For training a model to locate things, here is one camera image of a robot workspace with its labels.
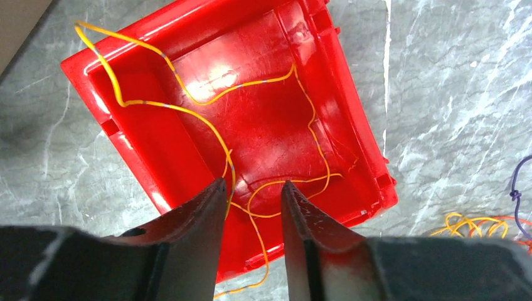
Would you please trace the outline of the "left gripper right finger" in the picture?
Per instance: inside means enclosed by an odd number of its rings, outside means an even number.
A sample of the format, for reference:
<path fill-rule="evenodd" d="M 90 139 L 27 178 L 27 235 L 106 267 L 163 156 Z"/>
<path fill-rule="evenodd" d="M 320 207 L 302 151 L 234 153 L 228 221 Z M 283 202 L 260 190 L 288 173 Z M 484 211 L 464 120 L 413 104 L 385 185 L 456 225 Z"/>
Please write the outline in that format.
<path fill-rule="evenodd" d="M 281 192 L 291 300 L 530 300 L 531 257 L 494 238 L 364 237 Z"/>

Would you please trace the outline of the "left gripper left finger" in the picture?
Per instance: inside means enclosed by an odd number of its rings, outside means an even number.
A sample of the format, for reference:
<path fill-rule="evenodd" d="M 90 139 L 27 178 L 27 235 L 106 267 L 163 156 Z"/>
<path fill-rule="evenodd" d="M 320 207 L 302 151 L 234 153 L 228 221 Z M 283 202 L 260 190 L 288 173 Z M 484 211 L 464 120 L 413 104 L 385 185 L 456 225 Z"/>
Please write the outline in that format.
<path fill-rule="evenodd" d="M 1 226 L 2 300 L 212 300 L 227 187 L 119 236 L 69 226 Z"/>

